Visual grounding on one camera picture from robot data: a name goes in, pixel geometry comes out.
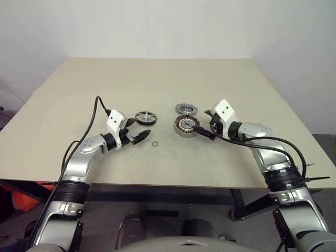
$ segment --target beige tabletop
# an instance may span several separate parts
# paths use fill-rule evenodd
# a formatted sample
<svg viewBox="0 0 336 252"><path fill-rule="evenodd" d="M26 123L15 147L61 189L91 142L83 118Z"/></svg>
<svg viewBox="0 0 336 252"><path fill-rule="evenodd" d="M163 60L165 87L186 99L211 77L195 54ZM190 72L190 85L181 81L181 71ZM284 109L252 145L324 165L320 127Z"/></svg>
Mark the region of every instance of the beige tabletop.
<svg viewBox="0 0 336 252"><path fill-rule="evenodd" d="M68 58L0 133L0 178L57 180L63 154L87 128L97 95L128 117L147 110L158 119L151 127L131 126L133 134L152 132L138 145L108 153L93 182L266 187L250 149L201 135L183 138L173 129L177 103L198 107L196 117L208 128L203 111L226 99L240 121L267 124L275 136L293 142L307 163L315 163L308 177L331 176L310 182L311 188L336 187L335 166L250 59ZM106 133L106 120L99 105L89 136Z"/></svg>

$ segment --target silver robot arm segment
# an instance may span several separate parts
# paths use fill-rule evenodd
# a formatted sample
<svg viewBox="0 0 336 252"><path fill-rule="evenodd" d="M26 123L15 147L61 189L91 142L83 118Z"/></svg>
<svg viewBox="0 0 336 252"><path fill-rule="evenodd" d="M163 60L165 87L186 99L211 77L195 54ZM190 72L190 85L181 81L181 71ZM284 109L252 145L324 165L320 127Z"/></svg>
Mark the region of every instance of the silver robot arm segment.
<svg viewBox="0 0 336 252"><path fill-rule="evenodd" d="M137 144L150 133L147 130L131 137L125 127L133 122L133 119L127 120L120 112L112 110L107 120L108 133L84 139L78 146L55 187L32 251L46 244L53 244L66 252L79 249L83 223L78 219L84 213L85 199L99 162L109 150L119 150L128 143Z"/></svg>
<svg viewBox="0 0 336 252"><path fill-rule="evenodd" d="M272 130L263 124L239 122L235 111L226 100L220 101L211 112L207 113L211 114L212 122L216 122L217 133L226 139L237 142L245 140L245 143L284 150L280 142L275 140L246 141L254 137L271 137ZM297 168L293 166L288 157L273 150L258 148L251 148L251 150L270 189L270 198L279 205L279 208L274 211L279 234L282 236L283 233L290 233L290 237L281 237L291 240L288 242L289 247L296 247L304 252L313 251L314 246L317 245L320 246L319 249L322 249L323 244L330 241L330 237L335 240L336 236L328 233L325 220L302 177L300 178Z"/></svg>

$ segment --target gray floor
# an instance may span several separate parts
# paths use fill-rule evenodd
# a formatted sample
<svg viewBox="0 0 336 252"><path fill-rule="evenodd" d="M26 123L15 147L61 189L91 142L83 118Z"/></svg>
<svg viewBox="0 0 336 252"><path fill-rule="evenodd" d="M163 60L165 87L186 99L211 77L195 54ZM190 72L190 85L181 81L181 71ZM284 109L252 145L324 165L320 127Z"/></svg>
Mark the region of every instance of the gray floor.
<svg viewBox="0 0 336 252"><path fill-rule="evenodd" d="M336 163L335 136L315 135L314 137L333 162ZM246 203L266 193L267 190L242 191ZM336 191L324 190L315 193L313 197L321 206L330 231L336 233ZM29 213L17 214L0 224L0 236L10 236L1 246L7 246L14 242L16 238L21 238L26 225L37 217L41 207L39 205ZM183 220L198 217L209 221L219 234L230 239L236 239L240 244L263 251L275 251L280 242L271 212L260 214L243 222L231 222L227 218L229 206L88 202L84 217L81 219L85 225L81 251L113 250L120 222L125 215L141 213L145 209L178 211L178 218L167 218L176 230L181 229Z"/></svg>

